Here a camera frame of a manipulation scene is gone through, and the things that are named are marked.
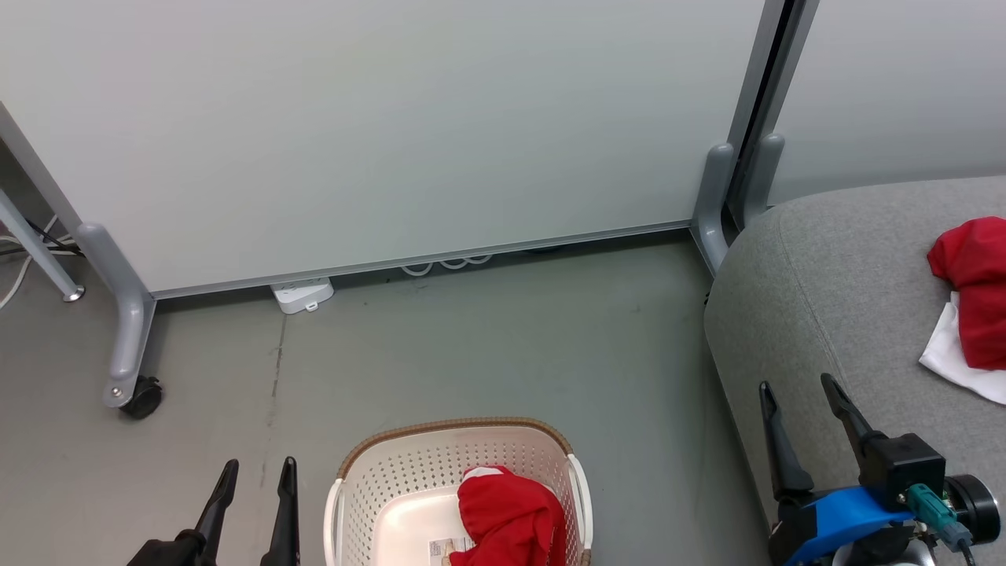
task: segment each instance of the laundry basket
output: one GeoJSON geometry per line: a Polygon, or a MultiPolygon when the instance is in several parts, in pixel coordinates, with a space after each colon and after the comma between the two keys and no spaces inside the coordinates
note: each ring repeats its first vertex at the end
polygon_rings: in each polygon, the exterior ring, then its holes
{"type": "Polygon", "coordinates": [[[325,505],[327,566],[431,566],[434,543],[467,536],[458,487],[485,465],[551,490],[565,515],[565,566],[591,563],[591,492],[569,443],[539,421],[493,418],[399,428],[356,446],[325,505]]]}

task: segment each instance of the gray floor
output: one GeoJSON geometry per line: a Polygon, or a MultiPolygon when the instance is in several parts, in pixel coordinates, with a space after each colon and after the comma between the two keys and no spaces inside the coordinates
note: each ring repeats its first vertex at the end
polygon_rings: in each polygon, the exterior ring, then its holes
{"type": "MultiPolygon", "coordinates": [[[[0,262],[0,294],[17,264],[0,262]]],[[[686,239],[357,276],[292,317],[263,291],[163,304],[145,372],[167,397],[142,422],[101,404],[114,306],[83,260],[65,264],[81,302],[61,304],[32,267],[0,312],[5,563],[125,564],[147,538],[190,527],[238,458],[219,563],[258,564],[289,454],[302,562],[321,565],[325,495],[359,440],[488,415],[535,417],[572,443],[596,564],[767,563],[702,337],[710,280],[686,239]]]]}

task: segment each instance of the power strip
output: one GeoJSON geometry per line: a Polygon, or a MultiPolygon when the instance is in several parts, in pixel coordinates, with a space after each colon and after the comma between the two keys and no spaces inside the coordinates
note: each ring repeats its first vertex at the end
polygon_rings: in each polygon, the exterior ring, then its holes
{"type": "Polygon", "coordinates": [[[318,304],[330,300],[335,295],[328,276],[292,280],[271,288],[273,295],[276,296],[276,303],[280,304],[280,310],[287,315],[302,311],[314,313],[318,311],[318,304]]]}

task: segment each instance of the paper label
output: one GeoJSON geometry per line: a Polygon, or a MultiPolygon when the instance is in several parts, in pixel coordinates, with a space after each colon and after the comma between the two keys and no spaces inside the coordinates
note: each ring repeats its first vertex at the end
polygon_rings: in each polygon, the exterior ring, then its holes
{"type": "Polygon", "coordinates": [[[475,542],[468,537],[430,541],[430,566],[451,566],[452,552],[464,552],[474,547],[475,542]]]}

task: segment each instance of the basket rim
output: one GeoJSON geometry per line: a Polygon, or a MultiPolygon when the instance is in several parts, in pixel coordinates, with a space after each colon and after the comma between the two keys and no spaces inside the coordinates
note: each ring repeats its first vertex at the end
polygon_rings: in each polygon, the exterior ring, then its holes
{"type": "Polygon", "coordinates": [[[387,432],[381,432],[374,434],[373,436],[367,438],[366,440],[360,442],[356,445],[349,455],[342,460],[342,465],[339,466],[339,473],[336,476],[338,480],[345,480],[346,475],[349,474],[349,467],[353,465],[353,462],[360,457],[364,451],[370,447],[384,442],[386,440],[393,440],[396,438],[402,438],[405,436],[412,436],[415,434],[423,434],[427,432],[438,432],[441,430],[454,430],[459,428],[484,428],[484,427],[503,427],[503,426],[520,426],[525,428],[532,428],[543,432],[550,436],[558,445],[562,448],[562,451],[568,456],[572,454],[572,446],[569,441],[562,436],[559,431],[555,430],[550,425],[539,421],[537,419],[529,419],[524,417],[478,417],[469,419],[451,419],[446,421],[435,421],[431,423],[417,424],[412,426],[405,426],[401,428],[396,428],[389,430],[387,432]]]}

